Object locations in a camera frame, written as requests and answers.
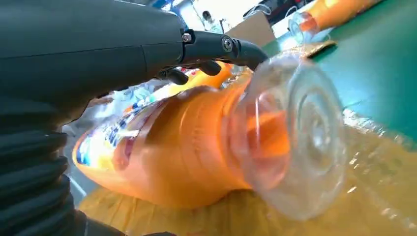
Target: yellow plastic sheet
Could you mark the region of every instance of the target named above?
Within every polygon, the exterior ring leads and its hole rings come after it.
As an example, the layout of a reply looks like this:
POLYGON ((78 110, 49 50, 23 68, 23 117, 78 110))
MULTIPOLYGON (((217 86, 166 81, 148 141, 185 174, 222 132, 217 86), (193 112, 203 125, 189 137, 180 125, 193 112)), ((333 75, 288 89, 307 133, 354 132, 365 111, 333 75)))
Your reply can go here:
POLYGON ((411 236, 417 235, 417 153, 369 119, 345 113, 349 163, 343 192, 324 214, 288 220, 251 191, 177 210, 100 188, 80 210, 130 236, 411 236))

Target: cardboard box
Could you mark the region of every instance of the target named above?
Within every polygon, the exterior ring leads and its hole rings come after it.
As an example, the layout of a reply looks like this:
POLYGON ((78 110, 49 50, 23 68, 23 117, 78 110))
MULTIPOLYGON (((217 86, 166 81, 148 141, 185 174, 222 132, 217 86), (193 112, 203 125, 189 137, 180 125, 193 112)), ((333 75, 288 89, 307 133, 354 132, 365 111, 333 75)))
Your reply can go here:
POLYGON ((229 30, 226 35, 249 41, 259 47, 263 47, 275 40, 271 26, 262 12, 257 12, 250 16, 229 30))

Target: orange bottle in background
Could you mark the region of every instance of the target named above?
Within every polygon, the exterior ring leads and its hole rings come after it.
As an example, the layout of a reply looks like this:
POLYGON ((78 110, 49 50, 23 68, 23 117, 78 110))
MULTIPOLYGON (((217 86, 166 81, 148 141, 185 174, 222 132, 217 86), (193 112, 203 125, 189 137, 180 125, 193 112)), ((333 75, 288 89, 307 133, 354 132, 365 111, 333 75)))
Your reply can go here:
POLYGON ((309 43, 315 34, 339 26, 382 0, 316 0, 305 12, 296 13, 289 29, 299 43, 309 43))
MULTIPOLYGON (((232 65, 217 61, 220 65, 221 70, 215 76, 210 76, 203 71, 196 69, 186 73, 188 76, 188 81, 184 85, 176 85, 174 83, 165 85, 164 87, 158 89, 153 94, 151 94, 147 99, 147 102, 153 102, 161 100, 165 97, 173 96, 179 92, 185 91, 187 89, 196 87, 196 86, 210 86, 213 88, 221 88, 223 82, 228 80, 232 76, 232 65)), ((124 112, 130 112, 134 106, 128 107, 124 112)))
POLYGON ((338 193, 343 137, 325 75, 297 57, 273 58, 224 90, 195 87, 88 131, 73 160, 98 184, 154 204, 197 208, 254 189, 306 219, 338 193))

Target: person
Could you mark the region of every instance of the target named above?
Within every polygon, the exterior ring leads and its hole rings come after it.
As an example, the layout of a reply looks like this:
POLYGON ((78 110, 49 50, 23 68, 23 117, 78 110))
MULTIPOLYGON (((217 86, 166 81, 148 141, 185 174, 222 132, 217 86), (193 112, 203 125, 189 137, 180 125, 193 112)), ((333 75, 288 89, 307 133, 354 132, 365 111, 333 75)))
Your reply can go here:
POLYGON ((214 19, 209 11, 203 11, 204 28, 206 31, 213 33, 224 33, 224 29, 220 21, 214 19))

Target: white wall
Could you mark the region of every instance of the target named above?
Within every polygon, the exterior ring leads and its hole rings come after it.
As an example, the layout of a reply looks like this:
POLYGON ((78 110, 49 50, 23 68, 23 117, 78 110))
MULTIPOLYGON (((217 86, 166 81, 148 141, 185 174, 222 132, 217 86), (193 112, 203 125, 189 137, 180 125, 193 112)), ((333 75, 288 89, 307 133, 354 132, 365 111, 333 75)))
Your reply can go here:
POLYGON ((207 10, 216 19, 226 19, 231 27, 243 21, 243 14, 261 0, 194 0, 194 6, 201 16, 207 10))

